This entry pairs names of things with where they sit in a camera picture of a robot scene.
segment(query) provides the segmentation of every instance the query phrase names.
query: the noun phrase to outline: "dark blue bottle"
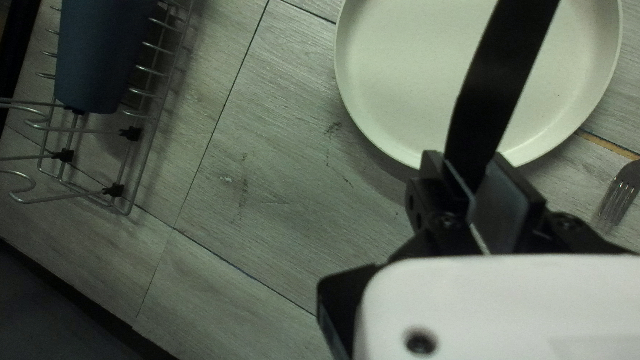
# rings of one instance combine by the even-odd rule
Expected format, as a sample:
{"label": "dark blue bottle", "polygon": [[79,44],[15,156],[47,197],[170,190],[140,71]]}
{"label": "dark blue bottle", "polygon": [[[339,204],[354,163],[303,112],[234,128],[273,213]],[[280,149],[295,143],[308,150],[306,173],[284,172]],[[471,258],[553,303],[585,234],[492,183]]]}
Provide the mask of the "dark blue bottle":
{"label": "dark blue bottle", "polygon": [[90,113],[118,109],[157,0],[63,0],[56,99]]}

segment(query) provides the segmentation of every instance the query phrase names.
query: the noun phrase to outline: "white plate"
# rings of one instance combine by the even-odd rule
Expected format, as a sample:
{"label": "white plate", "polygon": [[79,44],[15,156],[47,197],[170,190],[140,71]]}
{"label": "white plate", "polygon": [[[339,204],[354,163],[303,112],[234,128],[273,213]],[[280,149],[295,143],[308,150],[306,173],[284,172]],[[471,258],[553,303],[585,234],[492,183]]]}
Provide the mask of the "white plate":
{"label": "white plate", "polygon": [[[495,0],[346,0],[335,74],[360,130],[418,168],[444,149],[453,106]],[[515,166],[569,137],[609,84],[619,0],[562,0],[499,151]]]}

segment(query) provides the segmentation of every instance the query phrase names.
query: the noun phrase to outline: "fork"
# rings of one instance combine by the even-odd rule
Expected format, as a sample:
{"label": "fork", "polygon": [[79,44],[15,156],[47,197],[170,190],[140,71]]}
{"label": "fork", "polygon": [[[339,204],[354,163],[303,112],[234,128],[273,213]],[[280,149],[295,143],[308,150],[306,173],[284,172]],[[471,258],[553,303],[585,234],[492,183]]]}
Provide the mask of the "fork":
{"label": "fork", "polygon": [[618,225],[636,198],[640,186],[640,160],[634,160],[620,169],[600,205],[599,217]]}

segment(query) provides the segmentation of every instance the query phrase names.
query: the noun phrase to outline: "dish rack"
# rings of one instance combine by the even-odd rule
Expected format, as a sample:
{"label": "dish rack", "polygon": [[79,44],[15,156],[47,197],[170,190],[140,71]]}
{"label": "dish rack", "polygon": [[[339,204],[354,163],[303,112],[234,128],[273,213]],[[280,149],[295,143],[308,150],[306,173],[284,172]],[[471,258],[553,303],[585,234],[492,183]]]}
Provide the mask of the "dish rack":
{"label": "dish rack", "polygon": [[[131,106],[133,110],[124,109],[119,110],[123,114],[127,115],[131,119],[131,125],[127,129],[85,129],[78,127],[79,119],[86,114],[81,113],[70,108],[66,108],[64,104],[56,102],[55,97],[52,95],[50,102],[41,101],[29,101],[22,99],[9,99],[0,97],[0,108],[8,108],[18,111],[24,111],[26,113],[37,115],[37,119],[26,119],[24,124],[34,129],[42,131],[42,141],[40,142],[40,151],[38,154],[27,156],[9,156],[0,158],[0,161],[11,160],[28,160],[34,159],[36,162],[36,169],[51,178],[59,182],[59,184],[68,188],[71,193],[65,195],[51,196],[51,197],[39,197],[34,199],[25,199],[18,194],[27,193],[36,188],[36,181],[27,174],[14,170],[0,170],[5,174],[13,174],[29,181],[29,186],[9,191],[9,196],[21,203],[21,204],[34,204],[38,202],[48,202],[54,200],[70,199],[74,197],[85,197],[91,199],[97,204],[106,208],[114,209],[116,212],[123,215],[129,215],[133,208],[136,195],[140,189],[140,182],[142,180],[145,165],[147,163],[153,139],[156,135],[158,122],[163,114],[164,106],[166,104],[167,96],[169,94],[170,85],[175,74],[177,67],[177,61],[179,57],[179,51],[183,50],[184,38],[191,18],[191,12],[193,9],[193,1],[189,0],[188,5],[183,5],[175,0],[159,0],[158,7],[159,12],[164,15],[163,20],[150,17],[149,21],[158,26],[156,30],[155,42],[149,39],[144,41],[143,47],[146,47],[152,54],[150,56],[150,66],[136,65],[136,71],[140,71],[143,74],[141,87],[129,87],[130,94],[137,95],[137,104]],[[58,12],[60,8],[50,6],[53,10]],[[52,34],[59,35],[55,29],[45,29]],[[171,38],[178,38],[177,44],[172,46],[172,49],[168,49],[167,45],[170,43]],[[50,56],[55,58],[56,53],[49,51],[40,51],[43,56]],[[167,63],[170,63],[170,67],[165,71],[158,69],[160,64],[160,58],[168,57]],[[43,72],[37,72],[37,76],[41,78],[55,80],[55,74],[47,74]],[[153,88],[153,85],[157,83],[156,80],[161,78],[163,85],[158,88]],[[39,111],[34,108],[30,108],[29,105],[45,106],[48,107],[48,111]],[[68,127],[55,127],[52,125],[54,120],[54,111],[56,108],[63,108],[64,111],[60,118],[65,116],[65,113],[72,113],[71,123]],[[67,133],[67,139],[65,146],[60,151],[49,151],[47,149],[47,141],[49,135],[52,132]],[[124,151],[124,156],[120,160],[120,166],[117,173],[113,176],[113,184],[109,187],[101,188],[99,190],[89,189],[82,186],[75,181],[65,180],[65,172],[72,167],[74,160],[74,154],[79,149],[72,149],[74,135],[78,133],[90,133],[90,134],[105,134],[107,136],[122,136],[126,138],[127,144]],[[136,144],[140,144],[141,137],[146,137],[146,143],[142,146],[137,146],[141,153],[140,164],[137,166],[137,170],[134,170],[132,179],[129,183],[124,183],[124,174],[127,167],[133,165],[133,153]],[[49,171],[44,169],[43,160],[46,158],[59,160],[60,164],[57,166],[57,171]]]}

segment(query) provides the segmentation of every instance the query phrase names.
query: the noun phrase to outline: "black plastic clip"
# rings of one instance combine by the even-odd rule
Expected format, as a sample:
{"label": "black plastic clip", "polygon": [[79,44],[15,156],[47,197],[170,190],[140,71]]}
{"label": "black plastic clip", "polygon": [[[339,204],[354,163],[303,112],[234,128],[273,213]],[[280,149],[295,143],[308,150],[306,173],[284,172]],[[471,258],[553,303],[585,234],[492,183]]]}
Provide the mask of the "black plastic clip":
{"label": "black plastic clip", "polygon": [[64,163],[70,163],[74,159],[74,151],[65,148],[62,148],[60,152],[54,152],[51,155],[52,159],[60,159],[60,161]]}
{"label": "black plastic clip", "polygon": [[123,192],[124,192],[123,184],[113,183],[113,185],[111,185],[110,188],[102,189],[103,195],[111,195],[111,197],[121,197]]}
{"label": "black plastic clip", "polygon": [[76,108],[72,108],[71,106],[67,105],[63,108],[64,110],[71,110],[72,113],[76,114],[76,115],[84,115],[85,112],[84,110],[80,110],[80,109],[76,109]]}
{"label": "black plastic clip", "polygon": [[120,129],[118,131],[120,132],[120,136],[124,136],[127,140],[131,140],[133,142],[140,140],[140,134],[142,134],[141,127],[129,126],[128,129]]}

